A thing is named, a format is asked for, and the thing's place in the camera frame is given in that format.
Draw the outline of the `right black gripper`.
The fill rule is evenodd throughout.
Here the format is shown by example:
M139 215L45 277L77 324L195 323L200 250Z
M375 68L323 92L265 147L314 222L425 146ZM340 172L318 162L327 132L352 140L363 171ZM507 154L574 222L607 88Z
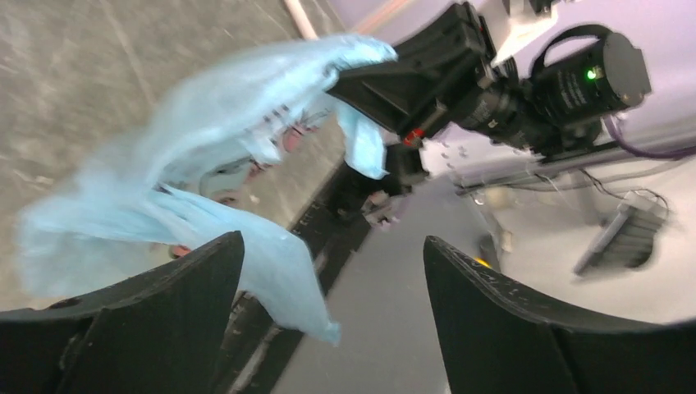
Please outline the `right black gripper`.
M421 31L374 58L341 71L328 93L404 140L435 136L444 126L512 147L538 144L538 117L521 92L516 69L491 64L488 26L468 3L454 3ZM386 147L391 188L425 182L419 149Z

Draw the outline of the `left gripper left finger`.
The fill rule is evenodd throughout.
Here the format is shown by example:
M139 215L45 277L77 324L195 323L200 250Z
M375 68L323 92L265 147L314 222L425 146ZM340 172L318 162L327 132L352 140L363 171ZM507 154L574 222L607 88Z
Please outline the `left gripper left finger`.
M3 312L2 392L213 392L244 255L232 232L102 290Z

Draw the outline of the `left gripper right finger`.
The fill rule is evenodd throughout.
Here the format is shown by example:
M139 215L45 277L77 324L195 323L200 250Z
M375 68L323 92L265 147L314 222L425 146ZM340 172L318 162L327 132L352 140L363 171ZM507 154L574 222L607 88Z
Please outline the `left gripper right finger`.
M695 390L695 323L654 324L558 300L436 236L428 295L454 393L672 394Z

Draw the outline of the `blue printed plastic bag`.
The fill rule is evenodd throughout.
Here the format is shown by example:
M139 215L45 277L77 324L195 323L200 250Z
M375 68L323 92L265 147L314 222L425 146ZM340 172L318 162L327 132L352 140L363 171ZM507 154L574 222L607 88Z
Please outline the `blue printed plastic bag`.
M379 180L386 149L379 126L328 94L341 71L374 58L381 40L339 34L247 48L184 80L149 123L106 143L16 224L16 272L27 293L77 296L143 273L152 244L191 250L230 231L245 242L239 289L295 326L318 306L309 259L285 227L193 191L206 176L278 164L294 126L335 114L346 163Z

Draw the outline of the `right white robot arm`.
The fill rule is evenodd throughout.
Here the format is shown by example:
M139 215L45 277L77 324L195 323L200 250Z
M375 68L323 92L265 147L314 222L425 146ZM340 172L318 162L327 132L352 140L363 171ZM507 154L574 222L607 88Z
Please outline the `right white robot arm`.
M537 154L533 174L694 154L693 132L661 135L645 148L622 140L613 116L640 106L652 86L641 50L604 25L559 33L553 44L589 44L554 62L540 52L529 77L519 77L514 54L554 24L554 6L454 3L398 44L396 60L340 74L331 95L400 138L387 147L389 194L403 195L428 178L420 150L450 124Z

